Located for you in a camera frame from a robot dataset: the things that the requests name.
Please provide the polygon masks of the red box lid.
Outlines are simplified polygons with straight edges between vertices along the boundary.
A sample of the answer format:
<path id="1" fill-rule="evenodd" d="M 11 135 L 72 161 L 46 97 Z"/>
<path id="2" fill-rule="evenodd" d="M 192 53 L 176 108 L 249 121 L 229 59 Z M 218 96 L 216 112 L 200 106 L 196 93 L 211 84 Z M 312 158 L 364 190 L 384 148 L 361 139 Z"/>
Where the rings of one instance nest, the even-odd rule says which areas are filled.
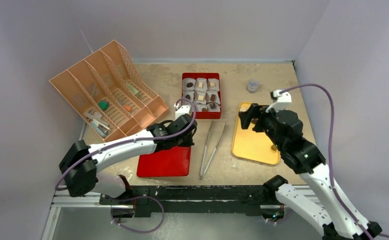
<path id="1" fill-rule="evenodd" d="M 136 175 L 139 178 L 185 177 L 190 172 L 191 151 L 191 147 L 177 146 L 140 155 Z"/>

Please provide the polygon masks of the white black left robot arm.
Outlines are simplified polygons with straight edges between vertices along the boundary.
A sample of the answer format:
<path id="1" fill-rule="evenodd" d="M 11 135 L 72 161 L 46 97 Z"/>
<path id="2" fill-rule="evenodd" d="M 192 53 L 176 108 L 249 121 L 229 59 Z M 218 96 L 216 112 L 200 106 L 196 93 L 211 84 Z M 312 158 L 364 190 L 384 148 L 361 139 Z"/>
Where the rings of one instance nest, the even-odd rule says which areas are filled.
<path id="1" fill-rule="evenodd" d="M 56 191 L 67 191 L 70 197 L 82 197 L 97 192 L 112 197 L 118 204 L 127 204 L 132 191 L 123 177 L 101 177 L 104 169 L 141 155 L 149 155 L 175 147 L 191 147 L 197 131 L 197 122 L 185 113 L 175 120 L 164 120 L 149 125 L 140 132 L 110 142 L 86 144 L 79 140 L 71 145 L 61 162 L 60 181 Z"/>

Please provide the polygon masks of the metal slotted tongs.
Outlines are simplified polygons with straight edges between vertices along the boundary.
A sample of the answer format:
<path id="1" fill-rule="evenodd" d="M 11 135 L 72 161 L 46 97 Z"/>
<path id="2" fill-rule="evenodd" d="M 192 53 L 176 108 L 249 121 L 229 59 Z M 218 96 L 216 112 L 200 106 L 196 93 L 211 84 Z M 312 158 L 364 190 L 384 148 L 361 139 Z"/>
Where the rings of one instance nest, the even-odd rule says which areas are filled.
<path id="1" fill-rule="evenodd" d="M 201 158 L 199 170 L 200 179 L 203 179 L 206 176 L 210 165 L 217 154 L 217 150 L 223 141 L 227 125 L 227 122 L 224 120 L 212 120 L 210 122 Z"/>

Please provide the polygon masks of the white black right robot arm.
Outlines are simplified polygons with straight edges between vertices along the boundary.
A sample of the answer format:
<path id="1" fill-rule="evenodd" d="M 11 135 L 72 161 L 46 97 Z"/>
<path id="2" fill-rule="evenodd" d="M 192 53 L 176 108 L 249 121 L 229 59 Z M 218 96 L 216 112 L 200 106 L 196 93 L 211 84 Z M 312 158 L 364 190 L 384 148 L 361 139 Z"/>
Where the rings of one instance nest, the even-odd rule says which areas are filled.
<path id="1" fill-rule="evenodd" d="M 303 122 L 291 110 L 266 112 L 267 106 L 253 103 L 238 118 L 243 130 L 265 133 L 280 152 L 283 162 L 299 175 L 318 198 L 316 204 L 298 193 L 288 181 L 276 175 L 264 184 L 263 197 L 271 204 L 288 206 L 311 224 L 324 240 L 371 240 L 382 233 L 382 227 L 369 221 L 349 201 L 334 191 L 339 186 L 330 176 L 330 163 L 319 148 L 303 136 Z"/>

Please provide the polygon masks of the brown rectangular chocolate bar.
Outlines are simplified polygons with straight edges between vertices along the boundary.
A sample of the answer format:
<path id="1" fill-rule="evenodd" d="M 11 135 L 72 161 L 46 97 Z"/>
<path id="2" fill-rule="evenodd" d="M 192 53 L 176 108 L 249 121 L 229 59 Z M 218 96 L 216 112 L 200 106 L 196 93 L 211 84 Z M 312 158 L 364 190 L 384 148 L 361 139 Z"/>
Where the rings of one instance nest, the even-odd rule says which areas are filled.
<path id="1" fill-rule="evenodd" d="M 216 95 L 215 95 L 215 94 L 211 94 L 211 95 L 210 95 L 210 101 L 211 101 L 211 102 L 214 102 L 215 99 L 216 99 Z"/>

